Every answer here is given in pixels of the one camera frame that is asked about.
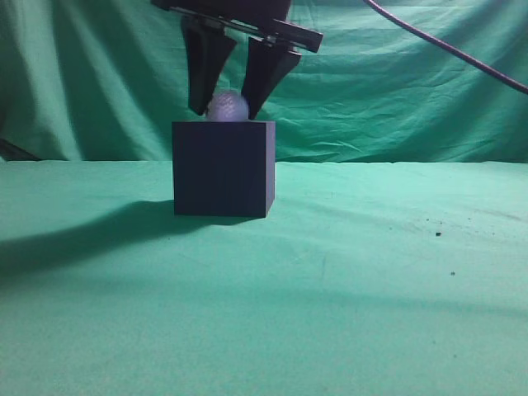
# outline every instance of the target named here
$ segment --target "wire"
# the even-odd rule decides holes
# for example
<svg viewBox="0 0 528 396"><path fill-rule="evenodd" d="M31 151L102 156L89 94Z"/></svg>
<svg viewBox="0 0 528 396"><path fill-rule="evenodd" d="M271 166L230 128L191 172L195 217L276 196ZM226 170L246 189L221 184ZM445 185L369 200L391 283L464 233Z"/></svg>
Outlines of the wire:
<svg viewBox="0 0 528 396"><path fill-rule="evenodd" d="M430 43L439 46L443 50L446 50L447 52L453 54L454 56L464 60L468 64L473 65L476 68L479 68L483 72L489 74L492 77L495 77L497 80L501 81L502 83L505 83L506 85L516 89L519 92L525 93L528 95L528 86L521 84L520 82L514 80L513 78L508 77L506 74L503 74L499 71L497 71L494 68L491 68L490 66L487 66L486 64L480 62L479 60L473 58L472 56L460 51L459 49L456 49L452 45L447 44L446 42L437 39L436 37L433 37L432 35L428 35L427 33L420 31L414 26L409 25L408 23L402 21L401 19L397 18L384 8L382 8L379 4L377 4L374 0L363 0L368 6L373 8L376 12L381 14L383 17L387 18L391 22L395 23L396 25L402 27L406 31L410 31L414 35L417 35L418 37L429 41Z"/></svg>

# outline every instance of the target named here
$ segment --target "golf ball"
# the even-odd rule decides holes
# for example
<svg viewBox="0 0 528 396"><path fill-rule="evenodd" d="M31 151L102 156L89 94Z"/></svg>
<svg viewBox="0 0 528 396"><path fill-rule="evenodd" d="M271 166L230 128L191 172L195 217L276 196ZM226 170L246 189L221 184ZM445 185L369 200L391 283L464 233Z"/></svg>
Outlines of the golf ball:
<svg viewBox="0 0 528 396"><path fill-rule="evenodd" d="M236 91L221 91L213 96L206 118L213 122L242 122L249 118L246 99Z"/></svg>

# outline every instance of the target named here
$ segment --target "table surface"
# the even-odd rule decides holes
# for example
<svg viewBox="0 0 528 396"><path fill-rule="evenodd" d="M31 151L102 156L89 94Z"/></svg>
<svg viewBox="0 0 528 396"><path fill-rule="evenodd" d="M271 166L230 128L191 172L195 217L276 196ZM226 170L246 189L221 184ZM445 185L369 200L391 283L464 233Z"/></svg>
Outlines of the table surface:
<svg viewBox="0 0 528 396"><path fill-rule="evenodd" d="M0 394L526 395L528 165L277 164L266 219L170 162L0 163Z"/></svg>

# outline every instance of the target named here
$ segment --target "box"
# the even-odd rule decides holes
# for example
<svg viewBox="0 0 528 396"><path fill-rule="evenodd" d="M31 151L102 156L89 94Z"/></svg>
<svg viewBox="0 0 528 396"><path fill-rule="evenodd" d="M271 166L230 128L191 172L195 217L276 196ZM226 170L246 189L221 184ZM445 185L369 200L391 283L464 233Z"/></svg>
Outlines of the box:
<svg viewBox="0 0 528 396"><path fill-rule="evenodd" d="M174 122L176 215L265 218L275 199L275 122Z"/></svg>

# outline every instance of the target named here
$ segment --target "green backdrop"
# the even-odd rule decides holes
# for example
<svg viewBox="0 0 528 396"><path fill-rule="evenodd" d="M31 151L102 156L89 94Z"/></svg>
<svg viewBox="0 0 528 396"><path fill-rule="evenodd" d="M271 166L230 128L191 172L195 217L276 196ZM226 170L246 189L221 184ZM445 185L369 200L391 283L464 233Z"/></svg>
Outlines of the green backdrop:
<svg viewBox="0 0 528 396"><path fill-rule="evenodd" d="M528 81L526 0L380 0L405 21ZM149 0L1 0L0 137L47 159L166 160L186 108L179 16ZM324 33L273 92L277 159L528 160L528 97L386 21L361 0L295 0ZM220 79L240 88L247 37Z"/></svg>

